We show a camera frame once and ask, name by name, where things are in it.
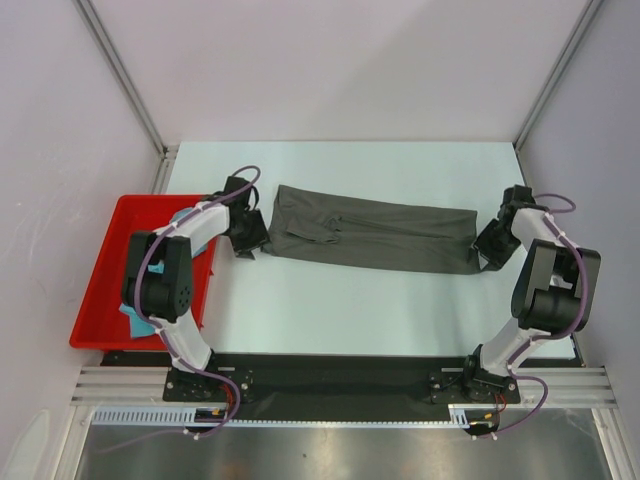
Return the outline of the dark grey t-shirt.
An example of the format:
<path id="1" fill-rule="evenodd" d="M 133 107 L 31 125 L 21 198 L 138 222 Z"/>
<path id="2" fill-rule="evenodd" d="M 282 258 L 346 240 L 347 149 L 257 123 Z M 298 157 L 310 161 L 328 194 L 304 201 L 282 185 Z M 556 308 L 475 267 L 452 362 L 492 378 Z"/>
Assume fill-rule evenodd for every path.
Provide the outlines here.
<path id="1" fill-rule="evenodd" d="M 477 212 L 394 204 L 281 185 L 270 242 L 277 257 L 378 270 L 447 275 L 482 272 Z"/>

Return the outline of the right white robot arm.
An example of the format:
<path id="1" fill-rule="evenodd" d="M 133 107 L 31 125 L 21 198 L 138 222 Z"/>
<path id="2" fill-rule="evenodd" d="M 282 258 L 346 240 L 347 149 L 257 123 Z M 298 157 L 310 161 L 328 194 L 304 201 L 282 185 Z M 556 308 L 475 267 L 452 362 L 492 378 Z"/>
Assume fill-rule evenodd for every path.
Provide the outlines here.
<path id="1" fill-rule="evenodd" d="M 544 343 L 584 328 L 601 256 L 570 240 L 556 224 L 554 212 L 521 185 L 504 191 L 497 217 L 473 247 L 489 271 L 504 267 L 518 248 L 527 252 L 511 298 L 511 318 L 465 360 L 462 391 L 484 402 L 515 389 L 515 370 Z"/>

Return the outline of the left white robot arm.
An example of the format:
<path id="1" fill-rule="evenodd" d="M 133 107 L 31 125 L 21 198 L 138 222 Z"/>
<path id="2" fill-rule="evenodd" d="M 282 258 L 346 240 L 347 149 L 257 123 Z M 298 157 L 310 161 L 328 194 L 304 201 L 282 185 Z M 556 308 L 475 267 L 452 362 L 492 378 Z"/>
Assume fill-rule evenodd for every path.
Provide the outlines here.
<path id="1" fill-rule="evenodd" d="M 242 177 L 243 167 L 227 177 L 224 188 L 203 197 L 189 212 L 153 231 L 136 231 L 128 244 L 122 303 L 150 325 L 170 356 L 172 366 L 189 372 L 186 387 L 197 398 L 214 397 L 220 374 L 208 367 L 213 351 L 192 313 L 195 294 L 193 259 L 220 236 L 228 238 L 238 258 L 253 260 L 269 242 L 256 183 Z"/>

